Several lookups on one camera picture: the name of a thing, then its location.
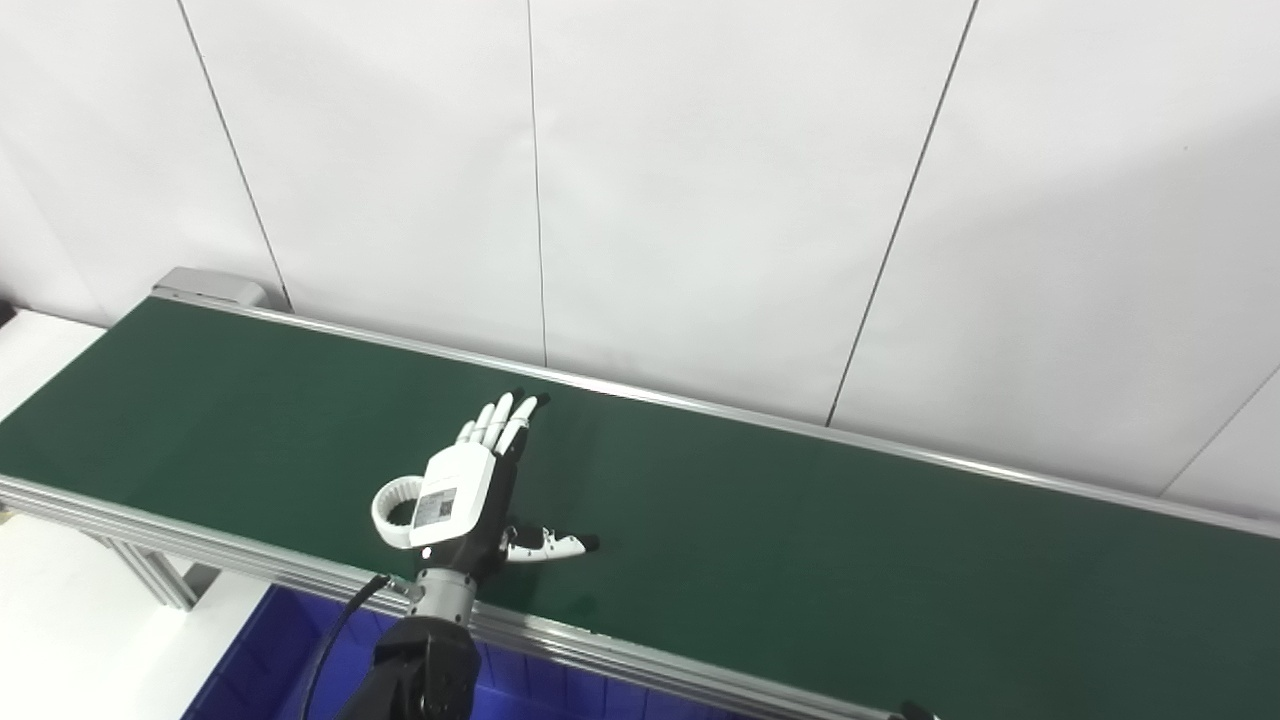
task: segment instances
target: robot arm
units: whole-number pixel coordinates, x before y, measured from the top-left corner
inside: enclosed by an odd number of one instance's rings
[[[915,705],[911,701],[902,703],[899,715],[890,715],[888,720],[942,720],[937,715],[929,712],[928,710]]]
[[[516,460],[538,398],[513,406],[512,393],[485,405],[454,445],[431,456],[424,475],[397,478],[374,497],[383,539],[417,555],[415,601],[378,641],[372,667],[339,719],[466,720],[480,673],[467,632],[480,583],[504,562],[559,560],[599,547],[594,536],[507,524]],[[411,501],[407,524],[388,519]]]

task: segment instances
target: white ring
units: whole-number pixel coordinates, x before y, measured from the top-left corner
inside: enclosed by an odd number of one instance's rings
[[[383,536],[383,542],[399,550],[413,547],[408,542],[410,525],[397,525],[388,518],[397,505],[416,501],[421,491],[422,475],[403,475],[387,483],[374,495],[369,512],[374,516],[374,528]]]

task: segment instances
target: blue plastic crate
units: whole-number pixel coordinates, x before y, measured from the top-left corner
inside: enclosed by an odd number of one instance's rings
[[[316,646],[335,601],[273,587],[232,642],[184,720],[296,720]],[[393,618],[356,611],[316,683],[311,719],[329,720],[360,685]],[[481,669],[472,720],[736,720],[723,710],[476,643]]]

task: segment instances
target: label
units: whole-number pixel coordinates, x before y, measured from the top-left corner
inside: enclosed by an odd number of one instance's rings
[[[413,511],[413,527],[421,528],[433,523],[443,523],[452,518],[453,496],[457,493],[458,488],[449,488],[420,497],[417,510]]]

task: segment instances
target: conveyor leg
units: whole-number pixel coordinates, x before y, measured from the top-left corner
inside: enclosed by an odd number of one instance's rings
[[[187,577],[178,573],[169,559],[160,552],[108,537],[99,538],[99,541],[120,556],[124,565],[137,575],[138,580],[151,591],[151,594],[161,605],[191,610],[209,587],[207,583],[202,583],[202,587],[198,588],[192,587]],[[193,565],[192,571],[207,575],[207,569],[201,565]]]

